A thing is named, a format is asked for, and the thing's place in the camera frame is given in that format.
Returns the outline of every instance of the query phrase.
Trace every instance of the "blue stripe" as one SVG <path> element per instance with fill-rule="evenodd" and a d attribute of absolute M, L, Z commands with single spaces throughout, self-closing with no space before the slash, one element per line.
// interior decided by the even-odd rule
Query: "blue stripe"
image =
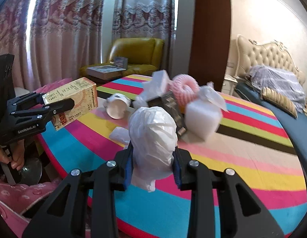
<path fill-rule="evenodd" d="M 52 123 L 42 133 L 45 142 L 61 166 L 69 173 L 96 169 L 105 161 L 74 138 L 65 128 L 56 131 Z M 166 192 L 147 192 L 130 185 L 126 192 L 115 192 L 116 215 L 122 221 L 158 237 L 186 238 L 190 201 Z M 307 211 L 307 203 L 270 210 L 283 232 L 292 232 Z M 220 238 L 220 218 L 215 207 L 216 238 Z"/>
<path fill-rule="evenodd" d="M 276 127 L 282 129 L 281 123 L 276 119 L 272 119 L 272 118 L 264 116 L 260 113 L 256 113 L 256 112 L 253 112 L 251 110 L 247 110 L 245 108 L 242 108 L 242 107 L 239 107 L 239 106 L 236 106 L 236 105 L 232 105 L 232 104 L 229 104 L 229 103 L 226 103 L 226 106 L 227 106 L 228 111 L 239 113 L 239 114 L 242 114 L 244 116 L 251 117 L 251 118 L 256 119 L 258 121 L 262 121 L 262 122 L 265 122 L 267 124 L 270 124 L 270 125 L 273 125 L 273 126 L 276 126 Z"/>
<path fill-rule="evenodd" d="M 115 81 L 112 81 L 112 82 L 118 83 L 118 84 L 124 84 L 124 85 L 128 85 L 128 86 L 133 86 L 133 87 L 143 88 L 141 82 L 133 82 L 133 81 L 123 80 L 123 79 L 118 79 L 118 80 L 115 80 Z"/>

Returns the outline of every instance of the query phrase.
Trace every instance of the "lace curtain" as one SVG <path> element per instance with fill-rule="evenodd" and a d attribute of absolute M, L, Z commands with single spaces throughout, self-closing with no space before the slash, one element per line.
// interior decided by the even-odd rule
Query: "lace curtain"
<path fill-rule="evenodd" d="M 29 81 L 26 53 L 27 10 L 30 0 L 6 0 L 0 11 L 0 55 L 14 55 L 14 86 Z"/>
<path fill-rule="evenodd" d="M 171 65 L 174 36 L 174 0 L 116 0 L 113 40 L 127 37 L 155 37 L 164 40 L 161 69 Z"/>
<path fill-rule="evenodd" d="M 102 0 L 36 0 L 26 54 L 30 0 L 8 0 L 0 13 L 0 55 L 15 55 L 14 86 L 29 90 L 78 77 L 82 66 L 100 62 Z"/>

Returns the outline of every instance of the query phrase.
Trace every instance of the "tufted headboard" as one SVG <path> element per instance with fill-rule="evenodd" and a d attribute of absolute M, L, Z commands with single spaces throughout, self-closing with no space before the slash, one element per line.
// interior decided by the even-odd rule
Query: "tufted headboard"
<path fill-rule="evenodd" d="M 278 41 L 258 44 L 256 41 L 237 35 L 238 62 L 236 78 L 244 78 L 246 72 L 254 65 L 266 65 L 293 72 L 301 85 L 305 82 L 302 71 L 294 65 L 287 48 Z"/>

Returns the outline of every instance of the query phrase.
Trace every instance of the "white paper cup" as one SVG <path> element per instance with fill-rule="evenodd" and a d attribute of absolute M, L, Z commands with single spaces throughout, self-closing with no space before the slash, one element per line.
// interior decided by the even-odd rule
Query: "white paper cup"
<path fill-rule="evenodd" d="M 122 119 L 130 104 L 131 100 L 128 97 L 120 93 L 115 93 L 106 99 L 104 107 L 111 118 Z"/>

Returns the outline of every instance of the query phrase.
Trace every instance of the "leather armchair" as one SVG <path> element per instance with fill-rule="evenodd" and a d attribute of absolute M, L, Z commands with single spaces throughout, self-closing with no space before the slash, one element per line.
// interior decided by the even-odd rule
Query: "leather armchair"
<path fill-rule="evenodd" d="M 151 76 L 154 71 L 160 68 L 163 54 L 164 41 L 159 38 L 120 38 L 113 43 L 108 62 L 98 65 L 113 64 L 115 57 L 128 58 L 128 69 L 123 71 L 123 76 L 140 74 Z M 88 77 L 84 66 L 80 69 L 81 76 Z"/>

